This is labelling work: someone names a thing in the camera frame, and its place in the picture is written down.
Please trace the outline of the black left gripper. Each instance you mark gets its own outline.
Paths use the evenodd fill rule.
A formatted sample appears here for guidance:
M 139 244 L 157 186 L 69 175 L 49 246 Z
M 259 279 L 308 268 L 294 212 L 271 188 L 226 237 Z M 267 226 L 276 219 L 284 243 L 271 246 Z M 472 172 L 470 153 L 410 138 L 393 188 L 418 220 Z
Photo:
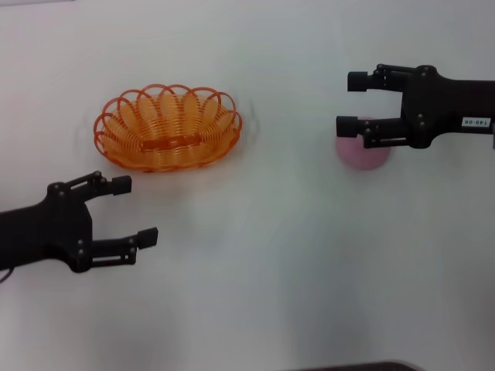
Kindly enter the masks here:
M 69 182 L 50 184 L 45 198 L 35 205 L 2 212 L 1 269 L 55 259 L 77 271 L 82 255 L 89 267 L 134 265 L 139 250 L 157 244 L 158 229 L 92 241 L 93 223 L 85 204 L 100 196 L 130 192 L 129 175 L 108 180 L 96 171 Z

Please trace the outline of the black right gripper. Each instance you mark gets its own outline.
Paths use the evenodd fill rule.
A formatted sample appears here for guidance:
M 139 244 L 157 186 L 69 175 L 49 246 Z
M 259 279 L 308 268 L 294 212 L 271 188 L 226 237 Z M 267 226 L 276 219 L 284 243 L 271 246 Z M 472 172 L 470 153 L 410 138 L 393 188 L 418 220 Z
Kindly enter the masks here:
M 452 80 L 433 66 L 415 69 L 378 64 L 371 74 L 349 72 L 347 90 L 404 91 L 401 115 L 405 122 L 400 118 L 336 117 L 336 135 L 361 136 L 365 148 L 427 148 L 442 134 L 494 133 L 492 80 Z

